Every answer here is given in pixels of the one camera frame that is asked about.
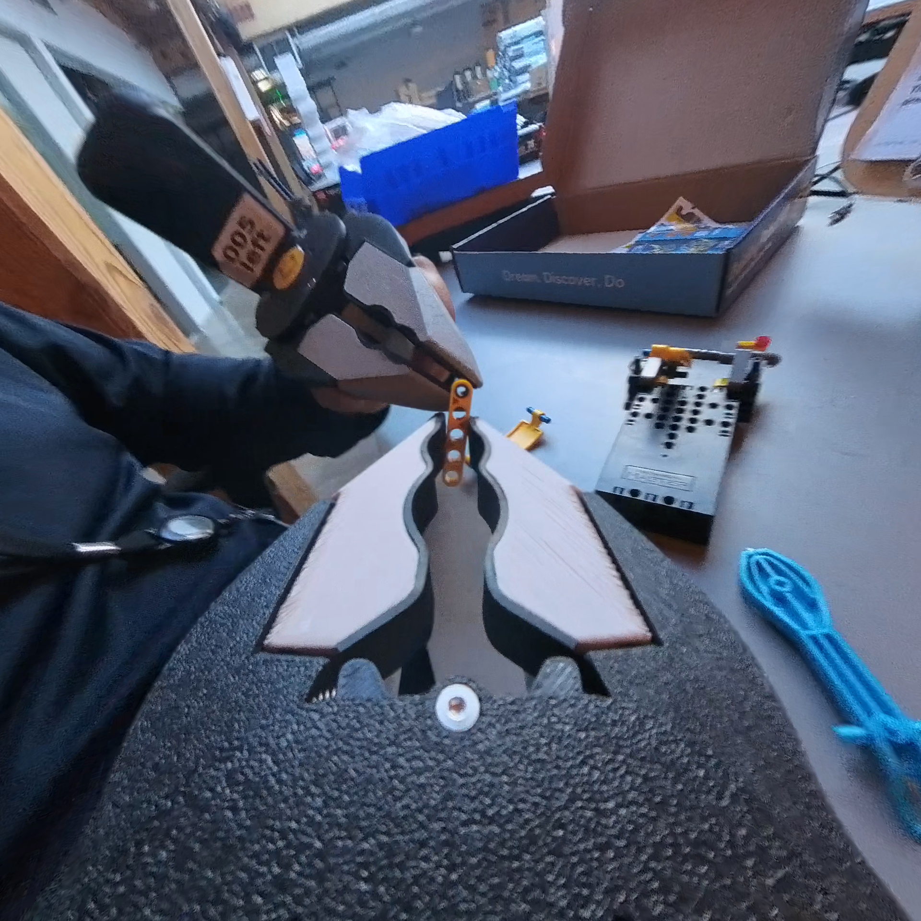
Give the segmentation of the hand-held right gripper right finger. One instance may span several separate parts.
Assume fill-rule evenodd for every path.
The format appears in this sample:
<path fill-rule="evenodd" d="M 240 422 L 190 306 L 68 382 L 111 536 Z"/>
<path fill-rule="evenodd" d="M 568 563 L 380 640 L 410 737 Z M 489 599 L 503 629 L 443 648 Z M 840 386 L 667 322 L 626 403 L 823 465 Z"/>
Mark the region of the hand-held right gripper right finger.
<path fill-rule="evenodd" d="M 480 419 L 470 455 L 490 537 L 483 621 L 498 651 L 608 651 L 654 634 L 582 493 Z"/>

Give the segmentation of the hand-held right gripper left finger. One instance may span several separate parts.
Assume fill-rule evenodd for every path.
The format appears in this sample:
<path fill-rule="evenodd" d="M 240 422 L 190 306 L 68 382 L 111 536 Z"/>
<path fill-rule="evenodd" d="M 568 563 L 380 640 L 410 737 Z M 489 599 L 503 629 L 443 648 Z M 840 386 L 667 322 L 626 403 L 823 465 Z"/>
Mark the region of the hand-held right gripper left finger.
<path fill-rule="evenodd" d="M 390 626 L 397 642 L 425 643 L 431 618 L 412 607 L 429 580 L 423 531 L 437 510 L 441 449 L 435 413 L 336 493 L 268 628 L 266 651 L 343 655 Z"/>

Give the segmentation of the yellow perforated beam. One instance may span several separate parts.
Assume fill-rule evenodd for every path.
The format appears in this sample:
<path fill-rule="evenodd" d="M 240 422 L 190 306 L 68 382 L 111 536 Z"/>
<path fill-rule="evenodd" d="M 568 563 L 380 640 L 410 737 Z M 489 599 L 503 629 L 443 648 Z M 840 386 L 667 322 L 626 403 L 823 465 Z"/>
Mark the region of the yellow perforated beam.
<path fill-rule="evenodd" d="M 446 431 L 441 478 L 447 487 L 461 484 L 468 457 L 473 387 L 465 378 L 451 386 L 446 414 Z"/>

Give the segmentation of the grey desk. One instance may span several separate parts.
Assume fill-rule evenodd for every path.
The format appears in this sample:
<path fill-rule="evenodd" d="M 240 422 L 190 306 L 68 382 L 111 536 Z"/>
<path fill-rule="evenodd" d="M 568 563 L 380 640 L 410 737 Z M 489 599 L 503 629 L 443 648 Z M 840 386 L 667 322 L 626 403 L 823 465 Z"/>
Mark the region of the grey desk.
<path fill-rule="evenodd" d="M 502 306 L 461 295 L 495 374 L 491 410 L 549 395 L 561 441 L 538 451 L 591 480 L 623 412 L 628 351 L 658 333 L 766 331 L 783 363 L 739 435 L 709 550 L 617 529 L 628 570 L 687 620 L 704 595 L 726 648 L 619 651 L 610 697 L 488 699 L 496 731 L 421 730 L 356 706 L 377 744 L 322 716 L 307 744 L 319 863 L 287 883 L 293 919 L 919 919 L 919 845 L 869 756 L 836 742 L 833 707 L 789 643 L 743 602 L 746 546 L 794 557 L 846 636 L 919 715 L 919 216 L 864 204 L 792 241 L 720 320 Z"/>

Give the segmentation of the brown side table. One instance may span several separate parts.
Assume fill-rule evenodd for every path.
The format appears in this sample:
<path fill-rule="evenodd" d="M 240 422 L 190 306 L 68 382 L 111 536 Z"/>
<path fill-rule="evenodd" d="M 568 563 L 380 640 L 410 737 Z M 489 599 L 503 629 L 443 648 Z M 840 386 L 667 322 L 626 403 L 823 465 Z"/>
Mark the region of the brown side table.
<path fill-rule="evenodd" d="M 540 160 L 520 167 L 518 178 L 483 190 L 471 197 L 454 201 L 440 209 L 421 215 L 397 226 L 410 245 L 432 236 L 450 234 L 456 228 L 489 218 L 491 214 L 521 207 L 536 192 L 547 188 L 548 180 Z"/>

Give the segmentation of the black perforated brick model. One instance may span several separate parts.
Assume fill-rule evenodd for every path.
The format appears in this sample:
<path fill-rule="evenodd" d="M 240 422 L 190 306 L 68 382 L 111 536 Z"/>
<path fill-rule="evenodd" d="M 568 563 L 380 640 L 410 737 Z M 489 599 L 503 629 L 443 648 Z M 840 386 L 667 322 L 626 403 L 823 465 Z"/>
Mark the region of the black perforated brick model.
<path fill-rule="evenodd" d="M 707 545 L 735 435 L 752 420 L 764 372 L 781 361 L 771 342 L 638 353 L 596 493 L 641 531 Z"/>

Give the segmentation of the yellow scoop piece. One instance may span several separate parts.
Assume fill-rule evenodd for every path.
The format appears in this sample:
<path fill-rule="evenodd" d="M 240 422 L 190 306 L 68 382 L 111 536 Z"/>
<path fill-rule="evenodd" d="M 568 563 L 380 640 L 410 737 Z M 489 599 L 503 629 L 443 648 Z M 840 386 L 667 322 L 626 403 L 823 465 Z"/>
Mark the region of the yellow scoop piece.
<path fill-rule="evenodd" d="M 515 445 L 525 451 L 534 450 L 545 436 L 545 427 L 552 421 L 551 417 L 542 410 L 532 406 L 526 407 L 527 418 L 519 420 L 506 437 Z"/>

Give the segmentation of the clear plastic bag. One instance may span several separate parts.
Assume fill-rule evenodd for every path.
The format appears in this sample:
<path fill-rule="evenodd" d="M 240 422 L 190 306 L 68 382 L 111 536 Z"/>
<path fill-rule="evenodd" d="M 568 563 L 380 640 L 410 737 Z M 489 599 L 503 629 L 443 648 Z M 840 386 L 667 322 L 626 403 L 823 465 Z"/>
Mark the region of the clear plastic bag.
<path fill-rule="evenodd" d="M 344 118 L 348 131 L 338 148 L 338 163 L 353 171 L 361 171 L 360 161 L 366 155 L 466 120 L 455 109 L 433 109 L 400 101 L 389 102 L 376 111 L 348 109 Z"/>

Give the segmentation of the dark blue cardboard box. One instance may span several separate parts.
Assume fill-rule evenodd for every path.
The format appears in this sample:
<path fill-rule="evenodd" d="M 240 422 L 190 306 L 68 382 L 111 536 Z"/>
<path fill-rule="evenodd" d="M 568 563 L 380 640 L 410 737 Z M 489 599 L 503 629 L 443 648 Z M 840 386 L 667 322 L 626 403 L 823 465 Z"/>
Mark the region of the dark blue cardboard box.
<path fill-rule="evenodd" d="M 867 2 L 562 2 L 554 193 L 453 246 L 464 292 L 714 317 L 800 223 Z M 721 254 L 613 253 L 680 196 Z"/>

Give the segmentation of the wooden panel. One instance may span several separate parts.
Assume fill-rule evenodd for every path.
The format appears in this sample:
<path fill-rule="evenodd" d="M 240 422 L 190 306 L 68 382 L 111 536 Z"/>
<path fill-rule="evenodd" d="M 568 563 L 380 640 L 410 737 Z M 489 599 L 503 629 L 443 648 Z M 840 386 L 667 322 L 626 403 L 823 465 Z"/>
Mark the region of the wooden panel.
<path fill-rule="evenodd" d="M 1 112 L 1 296 L 41 316 L 169 351 L 194 346 Z"/>

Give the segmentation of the person's dark clothed body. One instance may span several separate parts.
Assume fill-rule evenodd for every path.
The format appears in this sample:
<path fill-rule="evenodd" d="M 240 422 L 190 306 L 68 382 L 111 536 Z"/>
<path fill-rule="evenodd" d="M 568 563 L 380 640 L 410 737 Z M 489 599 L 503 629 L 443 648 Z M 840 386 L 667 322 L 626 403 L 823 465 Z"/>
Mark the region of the person's dark clothed body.
<path fill-rule="evenodd" d="M 171 513 L 229 513 L 208 494 L 161 493 L 142 473 L 150 463 L 126 436 L 77 417 L 11 418 L 2 525 L 49 543 L 96 542 Z M 186 550 L 2 573 L 3 919 L 52 876 L 180 640 L 280 533 L 242 522 Z"/>

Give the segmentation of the blue brick separator tool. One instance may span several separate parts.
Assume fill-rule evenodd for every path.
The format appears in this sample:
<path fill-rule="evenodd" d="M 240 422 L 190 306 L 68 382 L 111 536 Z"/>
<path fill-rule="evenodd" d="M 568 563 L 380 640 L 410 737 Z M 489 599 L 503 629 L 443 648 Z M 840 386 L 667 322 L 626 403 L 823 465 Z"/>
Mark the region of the blue brick separator tool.
<path fill-rule="evenodd" d="M 920 840 L 920 723 L 894 699 L 836 629 L 823 589 L 810 572 L 776 551 L 742 552 L 743 596 L 786 637 L 835 702 L 845 743 L 871 754 L 896 817 Z"/>

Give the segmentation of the wooden display board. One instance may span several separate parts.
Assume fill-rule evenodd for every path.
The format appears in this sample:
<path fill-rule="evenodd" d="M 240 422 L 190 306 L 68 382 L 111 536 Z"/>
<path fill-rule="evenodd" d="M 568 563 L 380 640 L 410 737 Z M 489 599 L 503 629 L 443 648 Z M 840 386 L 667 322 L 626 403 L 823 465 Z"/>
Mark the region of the wooden display board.
<path fill-rule="evenodd" d="M 914 161 L 871 162 L 867 139 L 881 109 L 903 75 L 913 53 L 920 49 L 919 2 L 913 2 L 911 14 L 896 40 L 881 71 L 876 75 L 866 98 L 858 108 L 846 135 L 842 168 L 846 182 L 864 195 L 919 201 L 919 157 Z"/>

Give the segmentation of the printed instruction sheet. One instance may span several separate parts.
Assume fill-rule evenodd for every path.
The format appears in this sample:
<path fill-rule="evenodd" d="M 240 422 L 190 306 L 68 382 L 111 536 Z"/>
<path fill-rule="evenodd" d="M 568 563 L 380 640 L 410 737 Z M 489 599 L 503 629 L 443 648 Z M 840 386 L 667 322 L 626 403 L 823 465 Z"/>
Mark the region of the printed instruction sheet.
<path fill-rule="evenodd" d="M 920 49 L 913 53 L 903 75 L 867 139 L 869 160 L 914 161 L 920 155 Z"/>

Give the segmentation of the black drawstring with toggle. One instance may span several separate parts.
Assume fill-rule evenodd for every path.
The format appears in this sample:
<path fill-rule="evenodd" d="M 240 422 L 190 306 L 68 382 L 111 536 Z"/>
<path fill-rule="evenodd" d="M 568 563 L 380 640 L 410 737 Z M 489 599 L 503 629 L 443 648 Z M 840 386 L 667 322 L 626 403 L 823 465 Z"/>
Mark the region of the black drawstring with toggle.
<path fill-rule="evenodd" d="M 2 531 L 1 571 L 3 575 L 12 575 L 52 567 L 85 567 L 114 559 L 211 547 L 249 523 L 287 528 L 287 524 L 274 515 L 240 510 L 222 519 L 197 514 L 174 515 L 154 527 L 103 541 L 51 541 Z"/>

